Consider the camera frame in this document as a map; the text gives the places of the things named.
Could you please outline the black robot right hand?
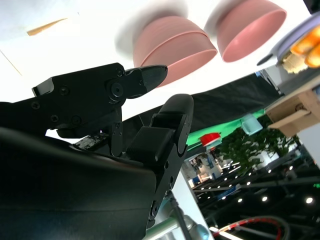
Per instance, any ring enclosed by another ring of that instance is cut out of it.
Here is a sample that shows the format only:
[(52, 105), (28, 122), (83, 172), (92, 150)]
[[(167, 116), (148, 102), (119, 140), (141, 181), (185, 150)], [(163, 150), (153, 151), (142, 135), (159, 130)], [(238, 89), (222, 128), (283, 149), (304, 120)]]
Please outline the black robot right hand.
[(3, 240), (141, 240), (187, 153), (194, 101), (170, 97), (123, 148), (122, 106), (166, 65), (112, 63), (53, 76), (0, 105)]

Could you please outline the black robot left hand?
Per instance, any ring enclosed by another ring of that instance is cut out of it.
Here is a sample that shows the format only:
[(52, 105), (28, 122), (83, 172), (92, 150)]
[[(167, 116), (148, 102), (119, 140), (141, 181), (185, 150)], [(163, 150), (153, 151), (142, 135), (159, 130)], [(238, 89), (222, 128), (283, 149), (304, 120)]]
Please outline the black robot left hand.
[(320, 11), (320, 0), (303, 0), (303, 2), (311, 15)]

